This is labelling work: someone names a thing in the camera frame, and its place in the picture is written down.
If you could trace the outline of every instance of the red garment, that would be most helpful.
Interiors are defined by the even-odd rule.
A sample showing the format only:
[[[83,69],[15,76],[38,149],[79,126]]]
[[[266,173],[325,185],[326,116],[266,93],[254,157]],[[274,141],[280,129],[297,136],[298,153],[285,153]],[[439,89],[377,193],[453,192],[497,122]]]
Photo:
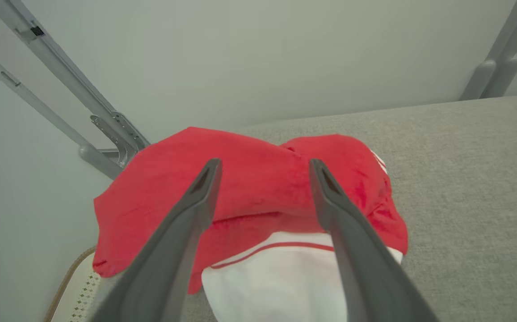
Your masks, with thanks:
[[[205,163],[223,161],[213,223],[199,241],[189,294],[205,267],[242,253],[274,232],[318,233],[309,160],[326,163],[350,200],[389,247],[407,252],[405,222],[389,177],[360,141],[342,135],[299,137],[277,146],[238,134],[187,128],[138,153],[95,199],[99,241],[93,269],[101,277],[133,261]]]

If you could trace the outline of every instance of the white fabric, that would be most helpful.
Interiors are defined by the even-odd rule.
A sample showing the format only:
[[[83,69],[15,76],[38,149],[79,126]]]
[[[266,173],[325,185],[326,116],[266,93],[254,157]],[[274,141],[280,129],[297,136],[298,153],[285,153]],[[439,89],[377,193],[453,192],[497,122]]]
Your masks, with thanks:
[[[289,242],[304,244],[285,246]],[[252,249],[205,269],[203,287],[218,322],[346,321],[344,291],[335,254],[328,250],[331,246],[328,234],[274,233]],[[403,254],[388,249],[400,263]]]

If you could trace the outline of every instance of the gray fabric surface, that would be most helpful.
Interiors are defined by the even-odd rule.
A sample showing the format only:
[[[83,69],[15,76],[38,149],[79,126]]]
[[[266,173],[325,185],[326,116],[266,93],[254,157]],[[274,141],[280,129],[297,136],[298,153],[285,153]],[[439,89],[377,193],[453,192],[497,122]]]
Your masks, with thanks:
[[[280,144],[344,134],[386,163],[409,230],[403,269],[442,321],[517,321],[517,96],[289,120],[237,133]],[[204,294],[185,322],[214,321]]]

